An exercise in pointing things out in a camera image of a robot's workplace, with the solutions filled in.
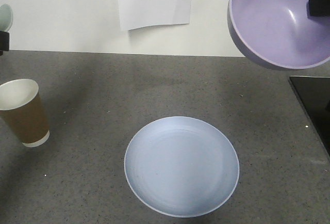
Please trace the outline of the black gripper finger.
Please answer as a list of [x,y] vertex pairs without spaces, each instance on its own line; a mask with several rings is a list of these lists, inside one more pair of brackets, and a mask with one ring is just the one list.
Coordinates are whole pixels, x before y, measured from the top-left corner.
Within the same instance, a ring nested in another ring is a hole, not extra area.
[[4,51],[9,51],[10,48],[10,34],[5,31],[0,31],[0,55],[3,55]]
[[312,17],[329,17],[329,0],[309,0],[308,9]]

